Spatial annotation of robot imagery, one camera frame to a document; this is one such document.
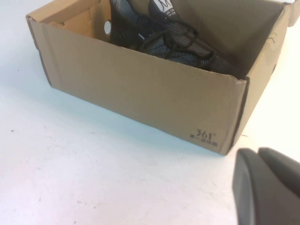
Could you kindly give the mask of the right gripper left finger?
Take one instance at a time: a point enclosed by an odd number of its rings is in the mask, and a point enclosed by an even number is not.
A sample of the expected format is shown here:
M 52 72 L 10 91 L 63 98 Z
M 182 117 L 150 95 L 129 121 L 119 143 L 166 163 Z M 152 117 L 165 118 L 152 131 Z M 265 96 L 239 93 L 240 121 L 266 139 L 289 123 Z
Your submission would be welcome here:
M 300 223 L 300 180 L 280 180 L 259 151 L 237 151 L 232 191 L 239 225 Z

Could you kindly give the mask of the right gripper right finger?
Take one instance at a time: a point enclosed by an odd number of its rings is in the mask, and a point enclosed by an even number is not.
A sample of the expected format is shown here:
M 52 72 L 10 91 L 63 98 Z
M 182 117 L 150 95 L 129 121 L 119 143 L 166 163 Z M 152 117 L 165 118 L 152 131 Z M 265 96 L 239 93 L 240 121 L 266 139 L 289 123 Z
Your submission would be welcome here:
M 260 148 L 259 156 L 280 180 L 299 180 L 300 164 L 271 148 Z

